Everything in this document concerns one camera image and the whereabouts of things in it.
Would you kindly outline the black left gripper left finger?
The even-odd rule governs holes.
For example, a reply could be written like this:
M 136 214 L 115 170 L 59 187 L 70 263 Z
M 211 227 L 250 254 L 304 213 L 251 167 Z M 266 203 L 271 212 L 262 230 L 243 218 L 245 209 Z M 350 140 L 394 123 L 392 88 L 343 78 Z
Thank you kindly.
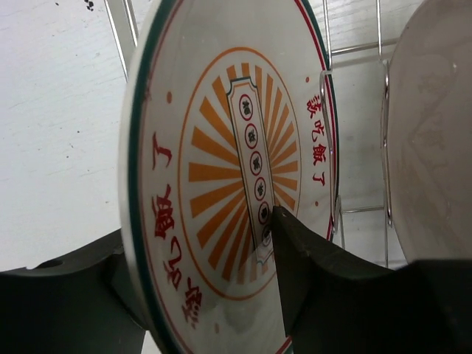
M 140 353 L 146 329 L 120 231 L 1 273 L 2 353 Z

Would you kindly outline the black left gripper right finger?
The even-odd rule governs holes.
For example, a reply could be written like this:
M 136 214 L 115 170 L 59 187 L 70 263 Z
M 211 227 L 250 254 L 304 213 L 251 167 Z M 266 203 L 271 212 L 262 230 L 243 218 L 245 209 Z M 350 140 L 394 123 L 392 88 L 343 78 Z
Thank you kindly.
M 370 263 L 276 206 L 271 231 L 295 353 L 469 353 L 471 262 Z

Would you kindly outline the plate with orange sunburst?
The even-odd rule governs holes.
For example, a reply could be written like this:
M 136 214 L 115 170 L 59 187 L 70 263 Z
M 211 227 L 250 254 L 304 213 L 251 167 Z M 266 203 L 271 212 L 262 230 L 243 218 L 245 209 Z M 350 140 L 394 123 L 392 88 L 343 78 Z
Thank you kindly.
M 128 70 L 119 208 L 166 353 L 292 353 L 271 214 L 331 232 L 336 99 L 308 1 L 153 1 Z

